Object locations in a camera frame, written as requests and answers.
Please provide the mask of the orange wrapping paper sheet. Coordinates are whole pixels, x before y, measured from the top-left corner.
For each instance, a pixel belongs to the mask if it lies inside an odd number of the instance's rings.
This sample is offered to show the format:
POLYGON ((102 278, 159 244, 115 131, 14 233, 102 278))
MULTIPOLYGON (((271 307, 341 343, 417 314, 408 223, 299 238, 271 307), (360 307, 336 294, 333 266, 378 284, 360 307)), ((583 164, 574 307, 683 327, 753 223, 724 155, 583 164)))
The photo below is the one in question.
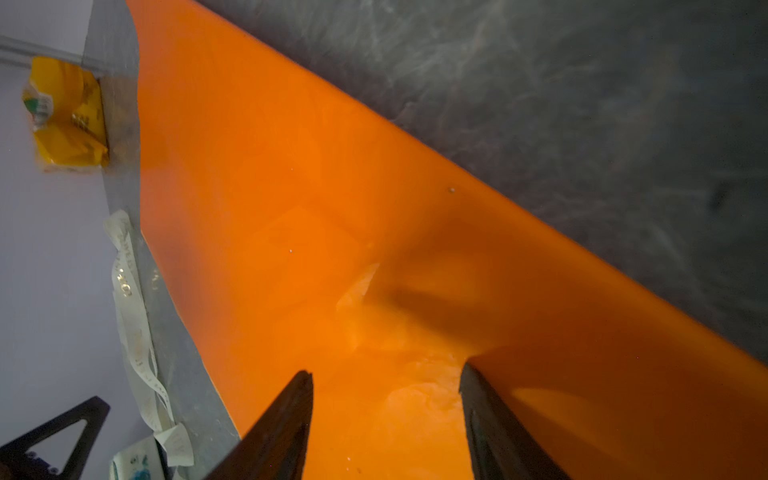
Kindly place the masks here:
POLYGON ((763 479, 758 361, 194 1, 132 1, 140 222, 244 437, 307 479, 471 479, 469 363, 572 479, 763 479))

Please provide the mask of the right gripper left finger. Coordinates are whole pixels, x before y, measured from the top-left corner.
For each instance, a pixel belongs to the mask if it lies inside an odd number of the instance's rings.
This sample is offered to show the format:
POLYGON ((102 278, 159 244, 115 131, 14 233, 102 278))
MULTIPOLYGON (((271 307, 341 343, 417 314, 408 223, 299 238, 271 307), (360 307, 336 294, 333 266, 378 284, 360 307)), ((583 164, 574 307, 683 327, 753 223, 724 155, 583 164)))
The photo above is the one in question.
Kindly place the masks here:
POLYGON ((302 370, 208 477, 300 480, 308 450, 313 400, 312 375, 302 370))

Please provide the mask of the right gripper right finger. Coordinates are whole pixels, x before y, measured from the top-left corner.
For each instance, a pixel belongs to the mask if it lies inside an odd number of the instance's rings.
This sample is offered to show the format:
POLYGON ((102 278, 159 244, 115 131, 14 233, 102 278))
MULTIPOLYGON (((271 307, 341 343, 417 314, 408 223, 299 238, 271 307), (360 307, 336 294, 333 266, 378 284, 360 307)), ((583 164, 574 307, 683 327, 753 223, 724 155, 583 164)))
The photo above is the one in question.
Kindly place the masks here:
POLYGON ((479 370, 464 365, 459 392, 476 479, 566 479, 479 370))

